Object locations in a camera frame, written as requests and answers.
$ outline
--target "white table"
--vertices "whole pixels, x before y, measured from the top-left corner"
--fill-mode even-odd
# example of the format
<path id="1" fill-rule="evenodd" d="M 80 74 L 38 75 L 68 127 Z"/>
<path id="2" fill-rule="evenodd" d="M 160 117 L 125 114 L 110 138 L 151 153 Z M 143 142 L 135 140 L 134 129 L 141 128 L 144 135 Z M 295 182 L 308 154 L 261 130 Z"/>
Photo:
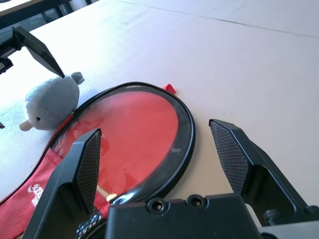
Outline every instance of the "white table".
<path id="1" fill-rule="evenodd" d="M 197 136 L 191 163 L 168 198 L 231 192 L 208 127 L 215 118 L 241 127 L 308 204 L 319 204 L 317 29 L 284 33 L 234 24 L 201 16 L 209 7 L 205 1 L 193 4 L 197 13 L 102 0 L 32 33 L 65 72 L 82 71 L 80 104 L 128 81 L 176 88 Z M 250 25 L 257 22 L 250 19 Z M 0 198 L 27 177 L 52 135 L 18 127 L 24 94 L 52 74 L 26 49 L 11 60 L 14 66 L 0 76 L 6 126 L 0 130 Z"/>
<path id="2" fill-rule="evenodd" d="M 42 0 L 11 0 L 0 3 L 0 16 L 4 16 L 40 1 Z"/>

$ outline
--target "red cloth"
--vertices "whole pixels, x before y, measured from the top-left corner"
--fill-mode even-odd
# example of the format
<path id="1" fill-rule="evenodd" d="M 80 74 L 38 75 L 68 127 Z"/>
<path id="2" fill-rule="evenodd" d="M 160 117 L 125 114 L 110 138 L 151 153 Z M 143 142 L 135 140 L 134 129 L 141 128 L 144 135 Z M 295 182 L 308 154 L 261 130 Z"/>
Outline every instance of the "red cloth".
<path id="1" fill-rule="evenodd" d="M 49 148 L 28 181 L 0 206 L 1 239 L 14 239 L 25 231 L 52 171 L 61 160 L 62 158 Z M 98 193 L 94 205 L 106 217 L 109 204 Z"/>

